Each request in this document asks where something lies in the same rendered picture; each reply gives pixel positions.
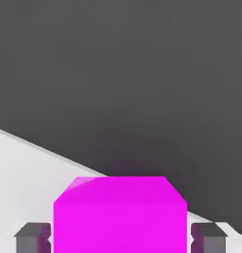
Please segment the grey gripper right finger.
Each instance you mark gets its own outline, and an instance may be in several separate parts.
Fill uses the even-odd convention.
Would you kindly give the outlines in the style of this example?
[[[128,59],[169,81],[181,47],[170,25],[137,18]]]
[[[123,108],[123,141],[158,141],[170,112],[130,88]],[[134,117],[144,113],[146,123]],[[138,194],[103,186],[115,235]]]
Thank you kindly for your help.
[[[225,222],[191,225],[190,253],[242,253],[242,235]]]

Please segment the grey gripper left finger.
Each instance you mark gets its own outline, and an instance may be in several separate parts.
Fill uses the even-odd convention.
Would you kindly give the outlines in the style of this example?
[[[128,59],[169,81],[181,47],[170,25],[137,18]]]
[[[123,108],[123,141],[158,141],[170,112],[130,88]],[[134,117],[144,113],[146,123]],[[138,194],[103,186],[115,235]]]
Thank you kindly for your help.
[[[13,237],[16,253],[51,253],[51,225],[47,222],[27,222]]]

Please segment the small magenta cube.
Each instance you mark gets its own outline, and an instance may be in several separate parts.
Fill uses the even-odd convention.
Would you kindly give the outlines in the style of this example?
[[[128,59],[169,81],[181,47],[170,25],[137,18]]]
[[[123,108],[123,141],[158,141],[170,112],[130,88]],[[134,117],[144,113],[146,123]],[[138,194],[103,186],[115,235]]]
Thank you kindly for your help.
[[[187,202],[163,176],[77,177],[53,204],[53,253],[187,253]]]

